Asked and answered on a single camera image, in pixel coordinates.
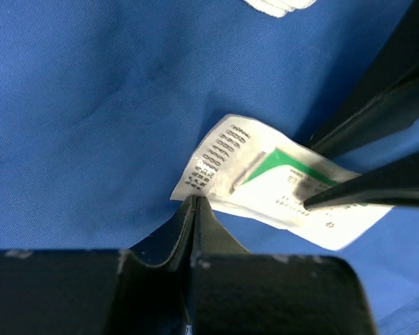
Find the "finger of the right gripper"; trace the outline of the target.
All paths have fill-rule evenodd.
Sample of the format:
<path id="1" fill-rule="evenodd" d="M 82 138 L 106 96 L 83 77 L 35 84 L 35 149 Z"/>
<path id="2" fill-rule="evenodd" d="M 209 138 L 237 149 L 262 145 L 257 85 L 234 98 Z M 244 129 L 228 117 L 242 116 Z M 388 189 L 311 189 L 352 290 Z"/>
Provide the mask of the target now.
<path id="1" fill-rule="evenodd" d="M 307 147 L 323 156 L 339 156 L 418 119 L 419 1 L 413 1 L 367 72 Z"/>
<path id="2" fill-rule="evenodd" d="M 419 152 L 326 189 L 303 205 L 315 209 L 354 203 L 419 207 Z"/>

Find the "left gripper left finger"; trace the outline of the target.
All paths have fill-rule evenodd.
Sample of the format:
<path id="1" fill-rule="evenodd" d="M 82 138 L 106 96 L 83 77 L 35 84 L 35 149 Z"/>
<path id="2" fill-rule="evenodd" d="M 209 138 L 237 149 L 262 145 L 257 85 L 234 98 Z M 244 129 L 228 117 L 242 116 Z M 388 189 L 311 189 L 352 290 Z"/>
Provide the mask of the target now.
<path id="1" fill-rule="evenodd" d="M 131 247 L 127 269 L 135 272 L 183 272 L 189 267 L 197 197 L 188 196 L 161 227 Z"/>

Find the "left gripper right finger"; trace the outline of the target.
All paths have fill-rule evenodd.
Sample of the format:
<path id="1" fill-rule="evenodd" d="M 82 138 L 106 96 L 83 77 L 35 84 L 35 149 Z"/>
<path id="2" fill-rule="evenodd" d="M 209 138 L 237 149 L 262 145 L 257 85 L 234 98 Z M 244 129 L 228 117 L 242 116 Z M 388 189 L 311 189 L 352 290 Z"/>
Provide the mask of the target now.
<path id="1" fill-rule="evenodd" d="M 196 198 L 192 258 L 202 255 L 246 255 L 250 252 L 216 219 L 205 197 Z"/>

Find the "suture packet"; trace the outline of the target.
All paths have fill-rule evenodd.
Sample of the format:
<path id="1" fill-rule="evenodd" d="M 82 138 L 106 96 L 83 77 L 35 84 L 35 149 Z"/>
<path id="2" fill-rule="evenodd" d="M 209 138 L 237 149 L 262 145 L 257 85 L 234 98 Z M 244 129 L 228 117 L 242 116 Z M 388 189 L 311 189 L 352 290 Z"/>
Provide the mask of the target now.
<path id="1" fill-rule="evenodd" d="M 204 196 L 215 211 L 252 218 L 336 251 L 392 208 L 353 203 L 305 209 L 303 202 L 355 177 L 271 126 L 228 114 L 200 142 L 170 198 Z"/>

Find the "white gauze stack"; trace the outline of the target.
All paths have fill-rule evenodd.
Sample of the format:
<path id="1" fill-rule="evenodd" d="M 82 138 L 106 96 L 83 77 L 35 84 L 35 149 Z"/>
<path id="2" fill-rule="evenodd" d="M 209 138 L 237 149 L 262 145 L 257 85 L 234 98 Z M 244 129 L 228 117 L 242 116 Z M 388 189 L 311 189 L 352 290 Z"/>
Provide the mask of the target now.
<path id="1" fill-rule="evenodd" d="M 244 2 L 266 15 L 281 18 L 295 10 L 312 6 L 316 0 L 244 0 Z"/>

